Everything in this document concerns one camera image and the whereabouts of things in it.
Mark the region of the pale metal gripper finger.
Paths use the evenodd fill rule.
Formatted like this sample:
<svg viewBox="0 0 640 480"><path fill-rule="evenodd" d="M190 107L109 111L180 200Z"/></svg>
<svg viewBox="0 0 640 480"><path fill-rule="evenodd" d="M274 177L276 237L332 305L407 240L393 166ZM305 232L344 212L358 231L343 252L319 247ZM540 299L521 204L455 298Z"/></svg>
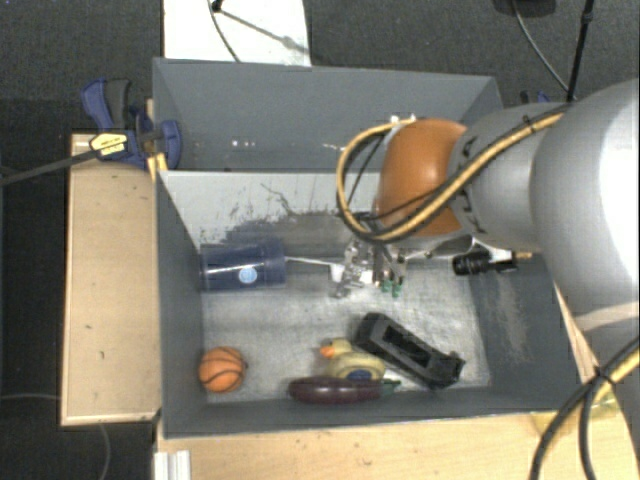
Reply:
<svg viewBox="0 0 640 480"><path fill-rule="evenodd" d="M363 289L372 284L372 275L364 273L359 277L341 278L332 290L334 298L346 298L353 290Z"/></svg>
<svg viewBox="0 0 640 480"><path fill-rule="evenodd" d="M329 267L332 280L365 280L369 275L367 255L362 256L356 247L348 247L344 259Z"/></svg>

